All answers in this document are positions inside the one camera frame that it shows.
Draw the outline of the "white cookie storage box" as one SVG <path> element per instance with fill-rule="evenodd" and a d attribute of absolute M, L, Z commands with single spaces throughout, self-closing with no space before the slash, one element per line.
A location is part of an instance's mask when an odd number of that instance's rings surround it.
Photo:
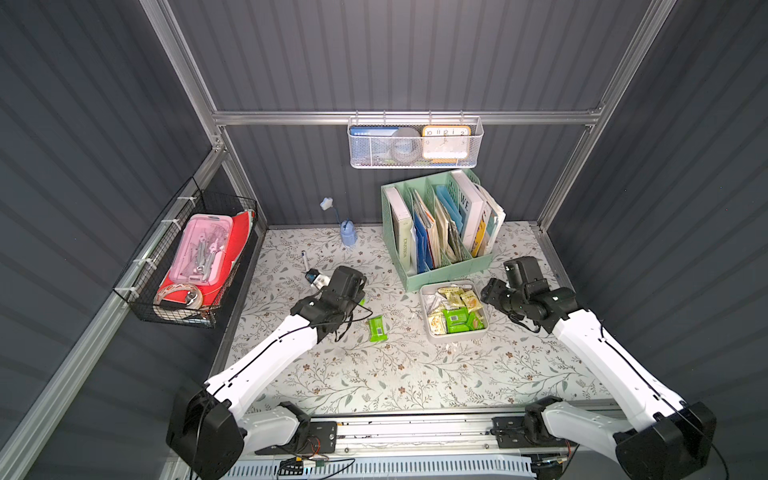
<path fill-rule="evenodd" d="M 432 344 L 478 340 L 489 332 L 489 316 L 468 279 L 424 285 L 419 300 L 424 329 Z"/>

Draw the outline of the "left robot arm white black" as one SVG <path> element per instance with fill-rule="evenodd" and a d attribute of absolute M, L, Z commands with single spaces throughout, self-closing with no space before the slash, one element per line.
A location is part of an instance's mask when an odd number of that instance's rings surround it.
<path fill-rule="evenodd" d="M 292 362 L 354 320 L 367 279 L 335 269 L 327 285 L 299 300 L 280 325 L 248 354 L 202 384 L 176 393 L 166 443 L 197 479 L 219 479 L 248 452 L 277 447 L 298 453 L 308 444 L 311 418 L 291 402 L 247 418 L 246 412 Z"/>

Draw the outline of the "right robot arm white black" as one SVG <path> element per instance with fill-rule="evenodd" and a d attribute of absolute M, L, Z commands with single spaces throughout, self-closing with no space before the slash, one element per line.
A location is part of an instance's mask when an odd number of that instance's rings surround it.
<path fill-rule="evenodd" d="M 573 290 L 550 288 L 531 256 L 505 262 L 505 280 L 492 278 L 482 302 L 531 331 L 564 344 L 610 392 L 625 418 L 577 408 L 557 396 L 526 406 L 517 429 L 496 426 L 498 440 L 523 437 L 531 445 L 556 440 L 585 446 L 616 462 L 631 479 L 683 479 L 716 452 L 717 420 L 703 403 L 689 403 L 645 369 L 581 306 Z"/>

